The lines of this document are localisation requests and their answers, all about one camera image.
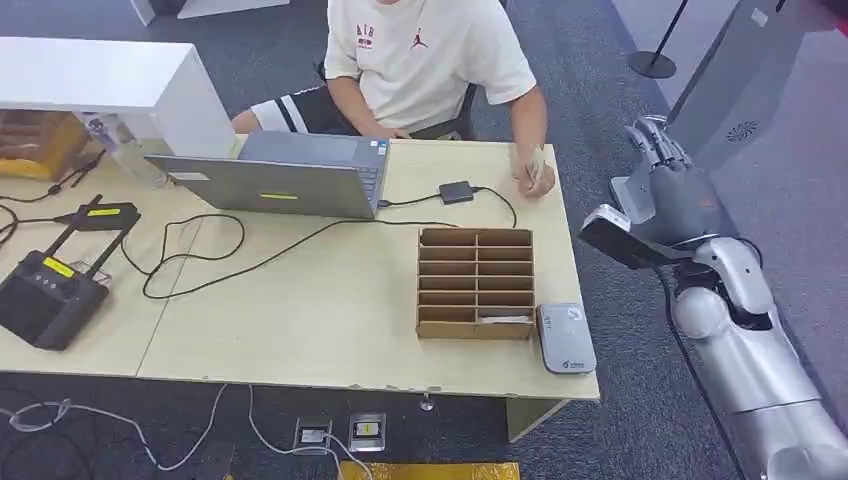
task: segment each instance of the black controller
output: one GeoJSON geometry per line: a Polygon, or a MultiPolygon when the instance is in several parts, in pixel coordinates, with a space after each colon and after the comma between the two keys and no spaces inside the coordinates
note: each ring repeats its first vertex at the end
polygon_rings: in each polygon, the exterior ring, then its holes
{"type": "Polygon", "coordinates": [[[0,283],[0,325],[45,350],[65,350],[109,295],[94,280],[109,256],[141,218],[131,203],[99,204],[96,196],[71,217],[46,252],[29,252],[0,283]],[[55,257],[75,231],[120,230],[85,273],[55,257]]]}

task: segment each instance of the laptop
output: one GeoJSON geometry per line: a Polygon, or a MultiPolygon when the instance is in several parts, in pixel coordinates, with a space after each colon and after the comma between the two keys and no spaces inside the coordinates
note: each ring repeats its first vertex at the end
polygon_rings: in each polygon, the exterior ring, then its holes
{"type": "Polygon", "coordinates": [[[388,150],[376,138],[260,131],[238,159],[145,158],[216,208],[373,219],[388,150]]]}

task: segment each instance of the laptop keyboard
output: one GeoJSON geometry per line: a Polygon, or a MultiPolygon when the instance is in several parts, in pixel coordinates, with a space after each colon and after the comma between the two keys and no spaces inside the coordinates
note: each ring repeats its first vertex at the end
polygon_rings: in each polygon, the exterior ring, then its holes
{"type": "Polygon", "coordinates": [[[362,183],[362,189],[365,190],[365,196],[368,197],[368,203],[374,200],[374,192],[377,190],[377,175],[379,170],[376,167],[356,167],[359,172],[359,181],[362,183]]]}

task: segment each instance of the black chair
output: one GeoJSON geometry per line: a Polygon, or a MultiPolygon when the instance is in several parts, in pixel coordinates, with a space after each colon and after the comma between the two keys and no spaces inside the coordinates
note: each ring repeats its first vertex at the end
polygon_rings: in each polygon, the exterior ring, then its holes
{"type": "MultiPolygon", "coordinates": [[[[315,72],[324,83],[327,76],[324,74],[324,62],[315,62],[315,72]]],[[[474,125],[471,122],[471,106],[474,104],[474,95],[477,93],[477,85],[469,84],[465,90],[465,98],[456,118],[442,122],[431,127],[423,128],[409,135],[418,140],[474,140],[474,125]]]]}

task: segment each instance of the white t-shirt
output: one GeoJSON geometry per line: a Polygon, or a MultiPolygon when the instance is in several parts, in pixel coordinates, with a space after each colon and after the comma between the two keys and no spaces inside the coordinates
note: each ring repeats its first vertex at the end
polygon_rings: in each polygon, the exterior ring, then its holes
{"type": "Polygon", "coordinates": [[[536,85],[498,0],[330,0],[327,19],[327,78],[358,78],[385,128],[455,118],[469,83],[491,104],[536,85]]]}

